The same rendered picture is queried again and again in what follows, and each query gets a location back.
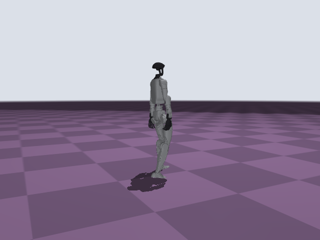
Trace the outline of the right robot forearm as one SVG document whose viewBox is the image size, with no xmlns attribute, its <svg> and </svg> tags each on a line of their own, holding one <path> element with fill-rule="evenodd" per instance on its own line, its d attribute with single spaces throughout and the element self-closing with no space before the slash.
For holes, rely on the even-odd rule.
<svg viewBox="0 0 320 240">
<path fill-rule="evenodd" d="M 171 109 L 171 97 L 167 96 L 165 99 L 165 108 L 166 108 L 166 114 L 169 114 L 168 118 L 172 117 L 172 109 Z"/>
</svg>

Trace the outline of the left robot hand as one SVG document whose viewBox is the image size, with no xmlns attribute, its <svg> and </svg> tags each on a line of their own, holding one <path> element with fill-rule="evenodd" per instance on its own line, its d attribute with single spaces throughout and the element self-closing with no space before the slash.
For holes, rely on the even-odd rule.
<svg viewBox="0 0 320 240">
<path fill-rule="evenodd" d="M 155 128 L 154 124 L 153 124 L 152 121 L 151 121 L 151 118 L 153 117 L 153 116 L 151 116 L 151 113 L 149 114 L 149 117 L 150 117 L 150 119 L 149 119 L 149 121 L 148 121 L 148 122 L 149 122 L 149 123 L 148 123 L 149 128 L 151 128 L 151 129 L 152 129 L 153 127 Z"/>
</svg>

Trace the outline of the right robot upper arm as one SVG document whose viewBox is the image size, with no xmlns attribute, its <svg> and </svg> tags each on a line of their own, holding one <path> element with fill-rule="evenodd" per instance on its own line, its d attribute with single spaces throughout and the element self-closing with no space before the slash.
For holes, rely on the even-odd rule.
<svg viewBox="0 0 320 240">
<path fill-rule="evenodd" d="M 168 94 L 168 88 L 167 88 L 167 80 L 165 79 L 160 79 L 159 80 L 159 86 L 161 87 L 161 91 L 162 91 L 162 96 L 163 96 L 163 100 L 166 102 L 166 97 L 169 96 Z"/>
</svg>

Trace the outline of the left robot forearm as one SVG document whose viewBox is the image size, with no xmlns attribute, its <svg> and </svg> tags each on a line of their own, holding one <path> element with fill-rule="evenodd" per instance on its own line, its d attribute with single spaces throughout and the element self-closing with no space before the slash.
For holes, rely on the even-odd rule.
<svg viewBox="0 0 320 240">
<path fill-rule="evenodd" d="M 153 117 L 153 112 L 155 111 L 155 105 L 156 104 L 153 104 L 151 100 L 150 100 L 149 104 L 150 104 L 150 110 L 149 111 L 151 113 L 151 117 Z"/>
</svg>

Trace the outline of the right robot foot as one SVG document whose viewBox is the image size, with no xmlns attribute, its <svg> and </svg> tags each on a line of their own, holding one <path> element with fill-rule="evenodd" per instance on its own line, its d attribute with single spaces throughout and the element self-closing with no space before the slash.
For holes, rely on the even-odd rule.
<svg viewBox="0 0 320 240">
<path fill-rule="evenodd" d="M 153 172 L 153 173 L 151 174 L 151 177 L 152 177 L 152 178 L 161 178 L 161 179 L 166 178 L 166 176 L 162 175 L 161 173 L 158 174 L 157 172 Z"/>
</svg>

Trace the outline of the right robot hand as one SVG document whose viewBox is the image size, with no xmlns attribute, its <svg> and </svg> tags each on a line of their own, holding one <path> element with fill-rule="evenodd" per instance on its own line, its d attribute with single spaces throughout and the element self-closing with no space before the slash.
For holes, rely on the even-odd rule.
<svg viewBox="0 0 320 240">
<path fill-rule="evenodd" d="M 172 117 L 169 118 L 169 114 L 168 113 L 166 115 L 166 119 L 167 119 L 167 121 L 165 123 L 165 127 L 163 128 L 163 130 L 165 130 L 165 131 L 169 130 L 171 128 L 171 126 L 172 126 L 172 121 L 171 121 Z"/>
</svg>

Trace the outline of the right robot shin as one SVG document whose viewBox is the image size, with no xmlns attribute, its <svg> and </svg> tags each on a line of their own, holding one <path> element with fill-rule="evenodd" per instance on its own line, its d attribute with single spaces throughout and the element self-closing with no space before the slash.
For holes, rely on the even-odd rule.
<svg viewBox="0 0 320 240">
<path fill-rule="evenodd" d="M 158 174 L 160 174 L 160 172 L 161 172 L 163 164 L 167 158 L 168 151 L 169 151 L 169 147 L 166 143 L 164 143 L 161 147 L 161 150 L 159 150 L 157 153 L 157 165 L 156 165 L 155 172 Z"/>
</svg>

